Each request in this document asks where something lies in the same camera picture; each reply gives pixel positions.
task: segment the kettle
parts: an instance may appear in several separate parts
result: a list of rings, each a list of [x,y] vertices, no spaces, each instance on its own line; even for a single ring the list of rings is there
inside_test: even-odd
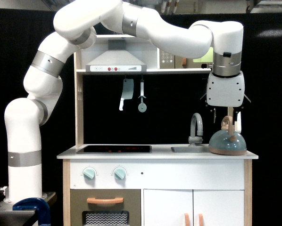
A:
[[[215,154],[242,155],[247,152],[245,139],[234,131],[231,116],[223,118],[222,129],[211,137],[208,147]]]

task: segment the black background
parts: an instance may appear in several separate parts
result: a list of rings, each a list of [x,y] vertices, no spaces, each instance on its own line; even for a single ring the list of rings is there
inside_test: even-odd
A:
[[[4,110],[13,99],[26,97],[25,73],[39,44],[54,32],[55,12],[0,9],[0,186],[8,185],[7,137]],[[198,20],[234,20],[244,25],[242,71],[246,95],[242,135],[248,150],[259,155],[253,161],[253,225],[282,222],[282,14],[222,14],[163,16],[171,24],[188,28]],[[110,33],[97,25],[98,34]],[[56,156],[75,145],[74,60],[71,56],[60,74],[63,92],[49,121],[41,127],[43,191],[55,191],[52,226],[62,225],[62,161]],[[190,120],[203,118],[204,143],[218,131],[225,108],[217,108],[213,123],[211,107],[199,100],[205,93],[206,74],[144,75],[144,102],[138,111],[141,75],[134,78],[132,100],[119,101],[124,76],[84,76],[84,142],[111,144],[187,143]]]

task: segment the induction cooktop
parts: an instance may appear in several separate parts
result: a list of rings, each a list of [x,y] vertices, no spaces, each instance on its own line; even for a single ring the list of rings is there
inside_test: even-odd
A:
[[[88,145],[76,153],[77,154],[151,153],[151,146],[150,145]]]

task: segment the sink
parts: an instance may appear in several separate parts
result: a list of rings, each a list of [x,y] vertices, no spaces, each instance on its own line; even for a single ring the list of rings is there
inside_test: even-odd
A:
[[[208,144],[191,144],[186,147],[172,147],[174,153],[211,153]]]

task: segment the white countertop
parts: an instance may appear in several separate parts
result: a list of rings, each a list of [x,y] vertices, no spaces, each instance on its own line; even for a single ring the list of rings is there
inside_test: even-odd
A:
[[[214,153],[174,153],[171,147],[186,147],[189,144],[151,145],[151,153],[83,153],[76,154],[88,146],[71,147],[57,156],[58,159],[258,159],[258,155],[247,151],[244,155],[220,155]]]

